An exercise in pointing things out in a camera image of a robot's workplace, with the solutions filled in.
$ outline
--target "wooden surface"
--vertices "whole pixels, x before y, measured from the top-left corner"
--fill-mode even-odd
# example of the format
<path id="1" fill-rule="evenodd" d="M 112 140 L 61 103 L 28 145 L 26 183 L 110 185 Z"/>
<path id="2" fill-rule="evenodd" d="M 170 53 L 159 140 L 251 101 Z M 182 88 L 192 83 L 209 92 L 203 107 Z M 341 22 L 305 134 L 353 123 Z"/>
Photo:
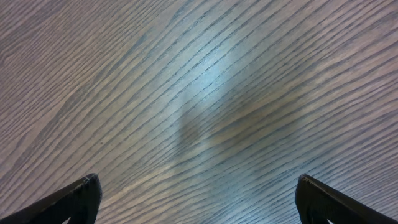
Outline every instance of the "wooden surface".
<path id="1" fill-rule="evenodd" d="M 0 2 L 0 213 L 299 223 L 307 173 L 398 219 L 398 2 Z"/>

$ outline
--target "wood grain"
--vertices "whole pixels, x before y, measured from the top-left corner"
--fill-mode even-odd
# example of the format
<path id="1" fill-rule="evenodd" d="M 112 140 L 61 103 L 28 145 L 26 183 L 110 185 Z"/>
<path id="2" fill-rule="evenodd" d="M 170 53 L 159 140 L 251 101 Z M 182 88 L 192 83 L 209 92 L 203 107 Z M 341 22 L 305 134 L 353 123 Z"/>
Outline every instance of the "wood grain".
<path id="1" fill-rule="evenodd" d="M 0 217 L 92 172 L 97 223 L 398 219 L 398 2 L 2 1 Z"/>

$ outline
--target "wooden floor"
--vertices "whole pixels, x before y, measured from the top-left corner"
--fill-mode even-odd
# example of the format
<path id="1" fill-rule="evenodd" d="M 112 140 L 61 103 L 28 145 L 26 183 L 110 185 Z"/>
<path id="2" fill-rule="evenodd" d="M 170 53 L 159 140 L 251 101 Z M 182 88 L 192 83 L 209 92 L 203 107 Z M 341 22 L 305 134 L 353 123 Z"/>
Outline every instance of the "wooden floor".
<path id="1" fill-rule="evenodd" d="M 96 223 L 398 219 L 398 2 L 0 3 L 0 217 L 98 173 Z"/>

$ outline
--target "wooden table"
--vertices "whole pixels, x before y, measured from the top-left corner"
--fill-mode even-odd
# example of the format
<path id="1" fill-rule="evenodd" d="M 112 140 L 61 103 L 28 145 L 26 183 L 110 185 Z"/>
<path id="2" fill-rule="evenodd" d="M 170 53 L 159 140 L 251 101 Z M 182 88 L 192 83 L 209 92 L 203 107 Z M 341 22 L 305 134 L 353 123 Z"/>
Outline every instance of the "wooden table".
<path id="1" fill-rule="evenodd" d="M 96 223 L 398 219 L 398 2 L 0 2 L 0 213 L 96 172 Z"/>

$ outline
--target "black plastic part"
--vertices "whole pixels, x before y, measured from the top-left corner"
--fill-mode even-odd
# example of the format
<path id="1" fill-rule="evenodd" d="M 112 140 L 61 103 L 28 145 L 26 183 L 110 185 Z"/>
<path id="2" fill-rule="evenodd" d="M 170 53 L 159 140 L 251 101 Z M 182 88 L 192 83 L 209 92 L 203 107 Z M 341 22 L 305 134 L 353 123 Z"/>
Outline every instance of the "black plastic part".
<path id="1" fill-rule="evenodd" d="M 102 191 L 96 174 L 89 174 L 38 202 L 0 220 L 0 224 L 93 224 Z"/>
<path id="2" fill-rule="evenodd" d="M 398 224 L 309 175 L 298 179 L 295 202 L 303 224 Z"/>

